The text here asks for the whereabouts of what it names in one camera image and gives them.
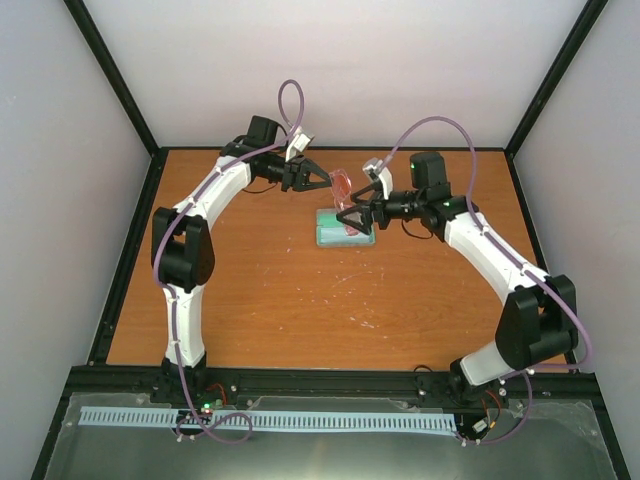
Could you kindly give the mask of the red transparent sunglasses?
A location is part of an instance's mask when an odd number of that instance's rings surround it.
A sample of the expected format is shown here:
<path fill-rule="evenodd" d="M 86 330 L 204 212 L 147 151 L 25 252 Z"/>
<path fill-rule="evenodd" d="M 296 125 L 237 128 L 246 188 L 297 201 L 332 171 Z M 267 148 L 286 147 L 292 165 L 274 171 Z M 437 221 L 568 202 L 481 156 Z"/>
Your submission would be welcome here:
<path fill-rule="evenodd" d="M 351 208 L 352 185 L 347 172 L 344 169 L 336 169 L 329 173 L 329 177 L 335 212 L 341 213 Z"/>

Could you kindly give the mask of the grey glasses case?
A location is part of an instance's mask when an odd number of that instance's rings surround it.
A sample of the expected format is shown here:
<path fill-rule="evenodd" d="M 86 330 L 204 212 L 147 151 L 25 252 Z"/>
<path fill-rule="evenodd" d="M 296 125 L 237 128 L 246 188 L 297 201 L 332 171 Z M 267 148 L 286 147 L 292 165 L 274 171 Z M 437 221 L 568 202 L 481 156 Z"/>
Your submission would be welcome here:
<path fill-rule="evenodd" d="M 376 242 L 374 232 L 365 235 L 340 223 L 334 209 L 316 211 L 315 237 L 316 245 L 321 248 L 372 246 Z"/>

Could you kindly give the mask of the light blue cleaning cloth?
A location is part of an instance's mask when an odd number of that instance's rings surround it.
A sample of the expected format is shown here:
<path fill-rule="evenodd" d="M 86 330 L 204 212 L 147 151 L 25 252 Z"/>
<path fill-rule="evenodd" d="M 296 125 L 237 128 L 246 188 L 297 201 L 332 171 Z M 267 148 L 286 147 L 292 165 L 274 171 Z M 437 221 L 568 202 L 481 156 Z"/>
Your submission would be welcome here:
<path fill-rule="evenodd" d="M 316 232 L 317 245 L 321 247 L 338 247 L 351 245 L 370 245 L 375 243 L 375 235 L 348 235 L 342 227 L 319 227 Z"/>

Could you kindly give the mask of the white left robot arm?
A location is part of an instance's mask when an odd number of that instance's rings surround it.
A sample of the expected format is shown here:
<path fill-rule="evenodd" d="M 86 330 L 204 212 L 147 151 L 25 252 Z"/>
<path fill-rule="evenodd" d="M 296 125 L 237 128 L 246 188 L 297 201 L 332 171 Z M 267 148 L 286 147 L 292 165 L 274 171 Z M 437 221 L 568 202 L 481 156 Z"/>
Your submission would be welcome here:
<path fill-rule="evenodd" d="M 161 364 L 172 388 L 186 402 L 208 390 L 202 338 L 202 300 L 215 267 L 211 230 L 216 220 L 255 179 L 278 184 L 286 192 L 331 186 L 329 174 L 304 156 L 314 136 L 295 127 L 276 140 L 280 124 L 255 116 L 246 134 L 225 145 L 212 170 L 185 199 L 152 216 L 153 278 L 166 299 L 168 343 Z"/>

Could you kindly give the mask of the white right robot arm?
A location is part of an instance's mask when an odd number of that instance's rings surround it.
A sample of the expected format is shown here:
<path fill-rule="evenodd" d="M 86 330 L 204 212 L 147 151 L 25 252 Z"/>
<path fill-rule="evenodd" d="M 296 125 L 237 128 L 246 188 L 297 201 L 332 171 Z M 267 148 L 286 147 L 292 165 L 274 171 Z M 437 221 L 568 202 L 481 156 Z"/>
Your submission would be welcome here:
<path fill-rule="evenodd" d="M 412 187 L 396 190 L 380 159 L 365 163 L 366 187 L 352 191 L 344 173 L 330 176 L 336 218 L 369 235 L 395 219 L 417 219 L 433 236 L 461 254 L 487 281 L 502 304 L 495 337 L 450 365 L 449 392 L 468 404 L 512 373 L 530 372 L 578 344 L 576 291 L 564 275 L 552 277 L 529 263 L 486 221 L 466 195 L 455 195 L 444 158 L 421 152 L 409 160 Z"/>

